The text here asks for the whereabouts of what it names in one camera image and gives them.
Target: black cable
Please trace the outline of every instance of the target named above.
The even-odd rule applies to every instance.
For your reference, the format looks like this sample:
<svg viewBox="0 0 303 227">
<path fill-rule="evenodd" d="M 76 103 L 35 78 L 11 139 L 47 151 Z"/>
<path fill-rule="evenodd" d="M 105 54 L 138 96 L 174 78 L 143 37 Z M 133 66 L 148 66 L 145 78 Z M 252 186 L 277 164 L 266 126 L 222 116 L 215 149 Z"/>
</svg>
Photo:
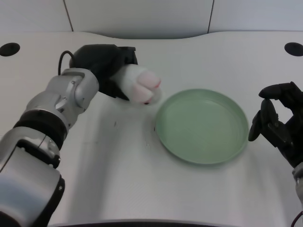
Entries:
<svg viewBox="0 0 303 227">
<path fill-rule="evenodd" d="M 296 222 L 299 220 L 299 218 L 303 215 L 303 211 L 301 211 L 297 217 L 295 217 L 294 221 L 292 222 L 292 225 L 290 227 L 294 227 L 294 225 L 296 224 Z"/>
<path fill-rule="evenodd" d="M 72 63 L 74 65 L 74 67 L 76 68 L 76 59 L 75 59 L 75 56 L 70 51 L 63 51 L 62 54 L 60 55 L 60 59 L 59 59 L 58 75 L 61 75 L 61 65 L 62 65 L 62 60 L 63 60 L 63 57 L 65 56 L 65 54 L 69 54 L 70 55 L 70 57 L 72 59 Z"/>
</svg>

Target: plate rim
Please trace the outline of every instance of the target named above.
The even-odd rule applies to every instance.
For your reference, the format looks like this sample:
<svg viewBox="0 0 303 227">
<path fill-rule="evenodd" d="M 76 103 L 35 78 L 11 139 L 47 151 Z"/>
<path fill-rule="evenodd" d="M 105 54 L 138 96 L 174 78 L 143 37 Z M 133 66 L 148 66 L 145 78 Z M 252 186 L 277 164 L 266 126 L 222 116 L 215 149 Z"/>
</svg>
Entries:
<svg viewBox="0 0 303 227">
<path fill-rule="evenodd" d="M 157 122 L 158 122 L 158 120 L 159 120 L 159 115 L 160 115 L 161 111 L 163 110 L 165 104 L 166 104 L 167 102 L 169 102 L 173 97 L 175 97 L 175 96 L 177 96 L 177 95 L 179 95 L 179 94 L 181 94 L 181 93 L 190 92 L 190 91 L 207 91 L 207 92 L 210 92 L 210 93 L 216 93 L 216 94 L 219 94 L 219 95 L 221 95 L 221 96 L 223 96 L 223 97 L 225 97 L 225 98 L 230 99 L 233 103 L 235 103 L 235 104 L 237 105 L 237 107 L 240 109 L 240 111 L 242 112 L 242 114 L 243 114 L 243 116 L 244 116 L 244 118 L 245 118 L 245 120 L 246 120 L 246 121 L 245 121 L 245 122 L 246 122 L 245 125 L 247 125 L 247 129 L 248 129 L 248 130 L 247 130 L 247 133 L 246 133 L 245 136 L 246 136 L 246 138 L 248 138 L 248 135 L 249 135 L 249 121 L 248 121 L 248 119 L 247 119 L 247 116 L 246 116 L 245 112 L 243 111 L 243 109 L 240 107 L 240 105 L 239 105 L 236 101 L 234 101 L 233 99 L 231 99 L 231 98 L 228 97 L 227 95 L 224 95 L 224 94 L 222 94 L 222 93 L 220 93 L 220 92 L 217 92 L 217 91 L 214 91 L 214 90 L 204 89 L 204 88 L 193 88 L 193 89 L 182 90 L 182 91 L 179 91 L 179 92 L 177 92 L 177 93 L 171 95 L 168 99 L 166 99 L 166 100 L 163 102 L 163 104 L 161 105 L 161 107 L 160 107 L 159 110 L 157 111 L 157 114 L 156 114 L 156 121 L 155 121 L 155 131 L 156 131 L 156 134 L 157 134 L 158 138 L 160 139 L 161 143 L 162 143 L 163 146 L 165 147 L 165 149 L 166 149 L 167 151 L 169 151 L 171 154 L 175 155 L 176 157 L 178 157 L 178 158 L 180 158 L 180 159 L 182 159 L 182 160 L 184 160 L 184 161 L 187 161 L 187 162 L 189 162 L 189 163 L 194 163 L 194 164 L 200 164 L 200 165 L 214 165 L 214 164 L 225 163 L 225 162 L 228 162 L 228 161 L 232 160 L 233 158 L 235 158 L 236 156 L 238 156 L 240 153 L 242 153 L 242 152 L 244 151 L 244 149 L 246 148 L 247 144 L 248 144 L 248 139 L 245 140 L 245 141 L 242 143 L 241 147 L 237 150 L 237 152 L 235 152 L 233 155 L 229 156 L 227 159 L 222 160 L 222 161 L 207 162 L 207 163 L 196 162 L 196 161 L 184 159 L 183 157 L 180 157 L 179 155 L 175 154 L 174 152 L 171 151 L 171 149 L 168 148 L 169 146 L 167 146 L 167 144 L 162 140 L 161 136 L 159 136 L 159 134 L 158 134 Z"/>
</svg>

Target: white wall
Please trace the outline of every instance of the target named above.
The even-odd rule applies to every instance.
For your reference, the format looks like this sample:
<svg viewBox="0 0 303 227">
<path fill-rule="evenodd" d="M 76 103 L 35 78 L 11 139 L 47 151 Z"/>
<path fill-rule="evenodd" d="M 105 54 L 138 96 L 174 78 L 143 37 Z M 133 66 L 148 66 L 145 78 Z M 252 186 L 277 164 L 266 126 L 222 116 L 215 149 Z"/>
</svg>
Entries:
<svg viewBox="0 0 303 227">
<path fill-rule="evenodd" d="M 208 28 L 303 31 L 303 0 L 65 1 L 74 31 L 110 37 L 185 38 Z M 0 33 L 71 30 L 63 0 L 0 0 Z"/>
<path fill-rule="evenodd" d="M 303 0 L 214 0 L 210 32 L 303 31 Z"/>
<path fill-rule="evenodd" d="M 0 33 L 71 31 L 62 0 L 0 0 Z"/>
<path fill-rule="evenodd" d="M 207 33 L 213 0 L 66 0 L 74 31 L 118 38 Z"/>
</svg>

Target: table surface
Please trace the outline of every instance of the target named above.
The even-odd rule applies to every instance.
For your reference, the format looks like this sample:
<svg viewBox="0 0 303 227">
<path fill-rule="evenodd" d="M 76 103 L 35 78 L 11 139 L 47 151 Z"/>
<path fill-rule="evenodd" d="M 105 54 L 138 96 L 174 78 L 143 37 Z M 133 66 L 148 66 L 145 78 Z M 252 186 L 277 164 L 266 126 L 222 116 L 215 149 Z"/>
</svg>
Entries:
<svg viewBox="0 0 303 227">
<path fill-rule="evenodd" d="M 89 33 L 0 35 L 0 135 L 56 75 L 61 52 L 85 44 L 136 47 L 140 65 L 162 78 L 163 102 L 181 90 L 207 88 L 235 100 L 251 122 L 259 91 L 293 81 L 303 88 L 303 57 L 287 54 L 302 32 L 221 32 L 177 40 L 123 40 Z M 67 67 L 64 58 L 63 68 Z M 274 105 L 282 121 L 291 112 Z M 300 211 L 292 168 L 263 137 L 223 165 L 199 166 L 171 155 L 154 131 L 160 103 L 131 106 L 97 94 L 61 150 L 64 196 L 50 225 L 109 219 L 168 219 L 217 226 L 284 227 Z"/>
</svg>

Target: green bowl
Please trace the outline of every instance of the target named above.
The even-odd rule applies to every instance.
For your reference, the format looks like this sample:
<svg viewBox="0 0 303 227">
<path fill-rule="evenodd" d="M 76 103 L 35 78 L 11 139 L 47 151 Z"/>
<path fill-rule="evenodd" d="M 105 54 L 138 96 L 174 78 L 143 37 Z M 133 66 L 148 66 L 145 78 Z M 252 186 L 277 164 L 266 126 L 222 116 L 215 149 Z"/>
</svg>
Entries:
<svg viewBox="0 0 303 227">
<path fill-rule="evenodd" d="M 249 126 L 245 113 L 230 98 L 193 89 L 179 92 L 163 104 L 156 116 L 156 132 L 179 158 L 217 164 L 243 151 Z"/>
</svg>

